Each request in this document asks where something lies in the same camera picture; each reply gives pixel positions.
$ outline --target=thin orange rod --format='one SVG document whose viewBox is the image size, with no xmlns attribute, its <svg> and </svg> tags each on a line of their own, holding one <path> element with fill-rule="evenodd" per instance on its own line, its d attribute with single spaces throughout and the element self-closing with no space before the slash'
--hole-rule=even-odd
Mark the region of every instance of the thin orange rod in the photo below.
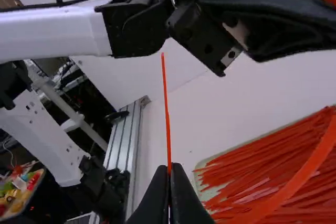
<svg viewBox="0 0 336 224">
<path fill-rule="evenodd" d="M 294 177 L 276 194 L 274 194 L 270 199 L 264 203 L 256 206 L 252 211 L 236 216 L 230 220 L 229 224 L 246 223 L 253 224 L 256 223 L 265 216 L 274 212 L 277 208 L 293 196 L 306 182 L 309 180 L 311 175 L 320 167 L 324 160 L 328 157 L 329 153 L 332 151 L 336 142 L 336 115 L 331 119 L 329 127 L 322 137 L 321 142 L 318 144 L 316 149 L 311 154 L 307 162 L 302 166 L 302 168 L 294 175 Z"/>
<path fill-rule="evenodd" d="M 167 81 L 166 81 L 166 66 L 164 63 L 164 53 L 161 53 L 162 78 L 163 78 L 163 92 L 164 92 L 164 109 L 166 115 L 166 138 L 167 138 L 167 166 L 168 174 L 172 171 L 172 147 L 170 139 L 170 119 L 168 112 L 168 97 L 167 97 Z"/>
</svg>

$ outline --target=bolt hole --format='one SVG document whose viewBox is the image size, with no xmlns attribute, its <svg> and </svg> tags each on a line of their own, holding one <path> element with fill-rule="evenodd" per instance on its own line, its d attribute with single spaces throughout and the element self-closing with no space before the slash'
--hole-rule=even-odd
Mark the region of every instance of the bolt hole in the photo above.
<svg viewBox="0 0 336 224">
<path fill-rule="evenodd" d="M 228 56 L 229 56 L 230 59 L 232 59 L 232 58 L 234 58 L 236 56 L 236 53 L 233 52 L 233 51 L 231 51 L 231 52 L 229 52 Z"/>
<path fill-rule="evenodd" d="M 212 45 L 210 45 L 210 44 L 206 44 L 206 46 L 205 46 L 205 48 L 204 48 L 204 52 L 205 52 L 206 54 L 210 54 L 210 53 L 212 53 L 213 50 L 214 50 L 214 48 L 212 47 Z"/>
</svg>

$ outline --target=bundle of orange strips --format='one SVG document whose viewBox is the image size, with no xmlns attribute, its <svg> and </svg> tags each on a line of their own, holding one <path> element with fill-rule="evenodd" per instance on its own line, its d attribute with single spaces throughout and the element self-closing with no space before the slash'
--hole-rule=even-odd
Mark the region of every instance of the bundle of orange strips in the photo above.
<svg viewBox="0 0 336 224">
<path fill-rule="evenodd" d="M 237 148 L 196 170 L 221 188 L 204 205 L 221 223 L 336 223 L 336 107 Z"/>
</svg>

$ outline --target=white wall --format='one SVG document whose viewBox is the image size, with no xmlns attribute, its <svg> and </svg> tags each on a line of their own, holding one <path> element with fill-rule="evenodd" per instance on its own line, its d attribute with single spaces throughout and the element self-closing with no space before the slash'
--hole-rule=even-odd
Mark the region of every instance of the white wall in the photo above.
<svg viewBox="0 0 336 224">
<path fill-rule="evenodd" d="M 336 103 L 335 51 L 267 63 L 240 55 L 226 73 L 207 72 L 168 94 L 172 160 L 188 176 L 205 158 Z M 142 130 L 137 204 L 167 162 L 163 94 L 144 109 Z"/>
<path fill-rule="evenodd" d="M 24 4 L 48 3 L 55 0 L 21 0 Z M 175 90 L 184 83 L 203 74 L 207 69 L 184 48 L 168 40 L 161 51 L 166 54 L 167 69 L 172 73 L 168 89 Z M 142 58 L 118 59 L 111 57 L 78 57 L 79 65 L 107 100 L 121 108 L 136 99 L 148 95 L 155 100 L 162 92 L 160 52 Z"/>
</svg>

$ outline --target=white surface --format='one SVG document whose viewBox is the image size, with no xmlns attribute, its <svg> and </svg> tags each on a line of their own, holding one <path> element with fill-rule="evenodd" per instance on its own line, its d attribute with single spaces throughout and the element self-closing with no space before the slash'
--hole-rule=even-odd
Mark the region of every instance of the white surface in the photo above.
<svg viewBox="0 0 336 224">
<path fill-rule="evenodd" d="M 37 4 L 55 0 L 21 1 L 24 4 Z M 167 68 L 171 73 L 168 77 L 170 91 L 207 70 L 172 39 L 166 41 L 162 51 L 166 54 Z M 119 109 L 144 95 L 148 95 L 151 100 L 160 97 L 162 92 L 160 52 L 138 59 L 81 57 L 78 60 L 81 60 L 80 67 L 93 84 L 116 109 Z"/>
<path fill-rule="evenodd" d="M 112 53 L 101 13 L 54 7 L 0 13 L 0 61 Z"/>
<path fill-rule="evenodd" d="M 335 67 L 335 51 L 261 64 L 241 55 L 226 77 L 207 72 L 170 92 L 172 160 L 192 177 L 200 160 L 334 104 Z M 163 94 L 144 109 L 140 143 L 137 204 L 156 168 L 166 164 Z"/>
<path fill-rule="evenodd" d="M 80 183 L 84 155 L 45 110 L 36 93 L 24 91 L 12 110 L 0 109 L 0 127 L 41 161 L 63 187 Z"/>
</svg>

